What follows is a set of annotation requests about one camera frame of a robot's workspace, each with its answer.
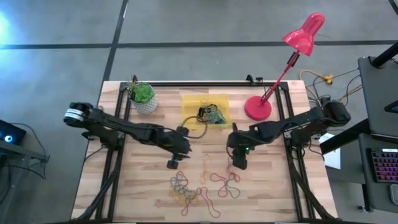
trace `yellow bin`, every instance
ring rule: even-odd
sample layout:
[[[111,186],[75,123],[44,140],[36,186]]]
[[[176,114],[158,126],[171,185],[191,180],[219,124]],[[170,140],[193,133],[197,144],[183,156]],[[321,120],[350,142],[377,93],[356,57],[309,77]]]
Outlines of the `yellow bin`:
[[[230,128],[231,120],[229,118],[229,103],[227,94],[194,94],[182,95],[182,120],[190,116],[196,116],[201,106],[214,104],[222,112],[225,118],[225,124],[209,124],[208,128]],[[189,119],[185,126],[188,129],[201,129],[203,123],[195,118]]]

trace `gray floor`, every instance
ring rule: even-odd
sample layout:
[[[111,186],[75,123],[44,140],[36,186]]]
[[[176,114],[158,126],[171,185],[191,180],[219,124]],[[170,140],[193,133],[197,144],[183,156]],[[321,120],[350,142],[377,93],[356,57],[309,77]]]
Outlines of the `gray floor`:
[[[0,44],[109,44],[121,5],[122,0],[0,1]],[[130,0],[119,42],[280,41],[314,11],[326,16],[316,40],[398,37],[398,17],[387,0]],[[338,75],[357,68],[358,57],[387,47],[316,46],[285,79],[298,79],[302,69]],[[118,49],[109,79],[136,74],[143,80],[242,80],[252,74],[275,80],[292,52],[290,47]],[[51,154],[47,180],[32,174],[24,179],[7,223],[70,218],[87,141],[62,118],[71,101],[96,104],[108,55],[109,49],[0,50],[0,119],[31,125]],[[332,86],[319,84],[320,95],[339,98],[358,73],[337,78]],[[305,74],[306,84],[313,78]],[[348,126],[366,118],[361,91],[349,98],[348,111],[353,117]],[[30,136],[25,145],[40,150]],[[359,213],[360,185],[334,180],[332,172],[330,183],[340,218],[375,223],[398,218],[382,211]]]

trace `rgb keyboard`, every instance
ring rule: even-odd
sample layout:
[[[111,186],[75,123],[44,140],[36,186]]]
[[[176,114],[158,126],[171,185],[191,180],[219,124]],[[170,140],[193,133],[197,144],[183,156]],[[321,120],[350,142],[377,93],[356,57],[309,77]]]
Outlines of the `rgb keyboard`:
[[[398,150],[370,149],[375,182],[398,183]]]

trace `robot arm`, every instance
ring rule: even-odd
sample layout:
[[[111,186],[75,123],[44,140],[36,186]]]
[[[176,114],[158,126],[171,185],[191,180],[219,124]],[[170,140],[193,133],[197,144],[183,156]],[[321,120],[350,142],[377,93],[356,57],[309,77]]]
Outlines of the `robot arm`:
[[[232,148],[233,165],[246,169],[246,155],[255,146],[269,144],[282,133],[291,131],[291,146],[304,147],[312,135],[347,124],[351,116],[342,103],[322,98],[323,107],[315,107],[310,111],[298,114],[282,121],[264,121],[251,125],[248,131],[238,130],[233,124],[233,132],[228,136],[228,147]]]
[[[114,149],[121,147],[123,136],[120,133],[124,133],[141,144],[169,151],[172,153],[172,159],[167,163],[169,169],[176,169],[178,161],[189,158],[187,154],[191,151],[189,141],[185,138],[188,136],[187,128],[178,127],[175,131],[158,124],[128,122],[89,103],[70,103],[63,121],[69,126],[87,129],[91,135],[98,136],[101,143]]]

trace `wooden tabletop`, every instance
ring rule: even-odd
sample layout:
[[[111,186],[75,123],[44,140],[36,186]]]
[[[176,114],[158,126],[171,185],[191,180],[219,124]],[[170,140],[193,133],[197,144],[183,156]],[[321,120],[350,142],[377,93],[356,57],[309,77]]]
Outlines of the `wooden tabletop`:
[[[310,109],[305,86],[302,81],[287,81],[294,113],[299,114]],[[104,82],[99,105],[105,112],[114,114],[120,82]],[[244,113],[246,99],[254,95],[262,95],[263,87],[154,87],[159,100],[158,108],[150,115],[141,115],[132,108],[130,121],[135,123],[155,123],[175,129],[182,121],[181,96],[184,94],[228,94],[231,119],[238,128],[248,130],[248,126],[256,122]],[[272,113],[267,119],[278,121],[278,110],[275,97],[271,97]],[[191,130],[190,135],[200,135],[202,130]],[[248,168],[231,170],[241,177],[240,182],[231,182],[230,186],[240,189],[238,198],[219,197],[221,182],[212,182],[209,176],[216,172],[227,177],[228,165],[225,145],[230,129],[209,129],[201,139],[190,139],[192,152],[190,159],[180,162],[178,170],[183,171],[189,180],[188,188],[196,190],[207,187],[208,197],[214,203],[214,209],[221,213],[219,218],[209,214],[206,201],[199,197],[198,205],[190,205],[188,214],[183,216],[184,205],[177,203],[169,196],[170,178],[175,177],[177,170],[166,168],[171,154],[155,146],[137,143],[130,137],[124,147],[123,163],[116,199],[115,222],[290,222],[297,221],[294,209],[292,187],[283,138],[273,143],[257,146],[248,155]],[[100,148],[97,141],[90,142],[87,154]],[[200,183],[205,154],[209,155],[206,163],[206,183]],[[73,208],[72,218],[78,217],[94,199],[101,185],[106,150],[90,157],[84,164],[78,193]],[[322,157],[306,150],[304,157],[308,181],[311,191],[330,214],[337,217],[335,203],[326,174]],[[300,190],[302,207],[307,215],[305,200]],[[105,200],[104,216],[108,211]]]

